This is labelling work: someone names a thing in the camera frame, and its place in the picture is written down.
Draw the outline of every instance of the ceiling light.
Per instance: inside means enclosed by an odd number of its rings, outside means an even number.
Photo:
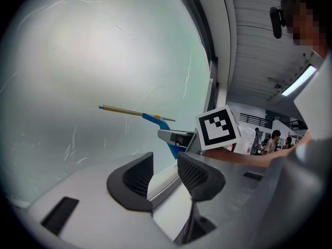
[[[315,71],[316,68],[310,65],[293,84],[291,84],[283,93],[281,93],[281,95],[290,95],[294,90],[301,86]]]

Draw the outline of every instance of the person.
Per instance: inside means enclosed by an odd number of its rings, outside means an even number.
[[[289,136],[288,138],[286,138],[286,144],[282,147],[282,149],[291,148],[292,147],[291,142],[292,142],[292,138]]]
[[[251,152],[250,152],[251,155],[254,155],[254,154],[255,154],[255,148],[256,148],[256,147],[258,146],[258,144],[259,144],[258,131],[259,131],[259,128],[256,127],[256,128],[255,128],[255,132],[256,132],[256,134],[255,134],[255,140],[254,140],[253,146],[251,147]]]
[[[286,16],[286,26],[293,32],[294,42],[310,46],[321,58],[326,59],[329,51],[328,39],[324,27],[320,26],[320,20],[313,16],[312,9],[307,7],[306,3],[301,0],[293,0],[293,2],[294,9],[287,13],[290,17]],[[223,147],[207,150],[203,155],[222,161],[267,168],[272,160],[288,156],[298,146],[309,143],[311,139],[308,131],[294,147],[262,156],[233,153]]]
[[[275,152],[276,144],[279,141],[280,135],[281,135],[281,133],[279,130],[274,130],[272,132],[272,138],[266,143],[266,146],[263,149],[262,155],[266,155],[266,154]]]
[[[265,147],[266,144],[267,144],[267,142],[268,142],[270,139],[271,139],[271,135],[268,135],[268,136],[264,139],[264,141],[261,143],[261,145],[262,145],[263,147]]]

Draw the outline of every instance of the ceiling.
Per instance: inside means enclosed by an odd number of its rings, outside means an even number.
[[[295,46],[285,28],[282,37],[273,36],[269,10],[280,0],[233,0],[237,22],[237,53],[227,100],[269,109],[301,119],[294,105],[295,95],[276,99],[303,71],[314,54]],[[275,89],[276,79],[283,87]]]

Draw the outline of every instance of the glass window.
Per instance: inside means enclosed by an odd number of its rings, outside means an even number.
[[[154,152],[159,127],[109,105],[173,118],[193,131],[209,65],[180,0],[27,0],[1,42],[1,182],[32,202],[72,173]]]

